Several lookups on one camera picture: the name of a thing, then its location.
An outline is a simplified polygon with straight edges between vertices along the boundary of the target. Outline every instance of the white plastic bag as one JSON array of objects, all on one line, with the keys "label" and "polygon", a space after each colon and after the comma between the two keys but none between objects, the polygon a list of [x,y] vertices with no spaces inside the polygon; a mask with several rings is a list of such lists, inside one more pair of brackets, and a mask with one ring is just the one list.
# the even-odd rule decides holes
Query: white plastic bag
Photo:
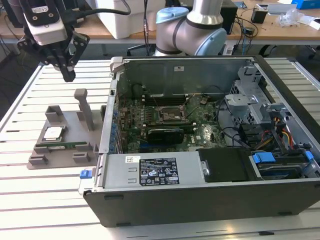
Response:
[{"label": "white plastic bag", "polygon": [[286,12],[286,14],[281,14],[277,17],[276,22],[281,27],[287,27],[287,26],[298,26],[298,20],[304,16],[303,13],[298,12],[296,8],[292,8]]}]

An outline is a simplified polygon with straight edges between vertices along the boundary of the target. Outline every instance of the green circuit board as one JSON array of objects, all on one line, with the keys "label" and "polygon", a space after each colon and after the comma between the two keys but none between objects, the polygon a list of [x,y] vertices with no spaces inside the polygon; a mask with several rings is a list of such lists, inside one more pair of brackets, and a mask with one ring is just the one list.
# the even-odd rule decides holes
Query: green circuit board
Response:
[{"label": "green circuit board", "polygon": [[[142,101],[126,100],[123,105],[120,104],[124,153],[187,152],[199,148],[226,147],[215,121],[216,103],[207,100],[203,96],[194,96],[185,105],[173,106],[146,106]],[[145,128],[153,128],[160,123],[164,128],[184,129],[183,142],[173,145],[148,143]]]}]

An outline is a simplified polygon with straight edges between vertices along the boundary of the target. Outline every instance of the warning label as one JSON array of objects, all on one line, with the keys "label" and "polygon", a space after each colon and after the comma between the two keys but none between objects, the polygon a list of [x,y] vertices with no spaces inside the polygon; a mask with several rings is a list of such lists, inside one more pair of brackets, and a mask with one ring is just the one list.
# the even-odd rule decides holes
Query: warning label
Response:
[{"label": "warning label", "polygon": [[140,159],[140,185],[179,184],[175,158]]}]

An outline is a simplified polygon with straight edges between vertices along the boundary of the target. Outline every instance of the motherboard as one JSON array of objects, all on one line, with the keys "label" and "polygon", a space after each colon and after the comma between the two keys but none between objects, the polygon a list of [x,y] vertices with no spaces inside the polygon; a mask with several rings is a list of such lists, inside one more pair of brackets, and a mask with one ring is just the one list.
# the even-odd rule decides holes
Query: motherboard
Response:
[{"label": "motherboard", "polygon": [[216,122],[217,103],[208,96],[122,99],[123,153],[187,152],[226,147]]}]

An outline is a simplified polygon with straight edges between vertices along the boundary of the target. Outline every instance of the metal table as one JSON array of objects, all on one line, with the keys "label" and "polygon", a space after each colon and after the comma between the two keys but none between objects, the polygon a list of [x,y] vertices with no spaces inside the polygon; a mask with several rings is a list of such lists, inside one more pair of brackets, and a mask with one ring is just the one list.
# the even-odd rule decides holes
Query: metal table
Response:
[{"label": "metal table", "polygon": [[[267,61],[320,122],[319,83],[297,62]],[[104,228],[78,193],[82,167],[26,168],[48,105],[60,105],[62,111],[79,110],[73,97],[76,88],[88,89],[91,109],[99,110],[107,102],[109,61],[81,61],[75,71],[77,79],[65,83],[53,67],[39,66],[0,122],[1,239],[319,239],[320,202],[296,216]]]}]

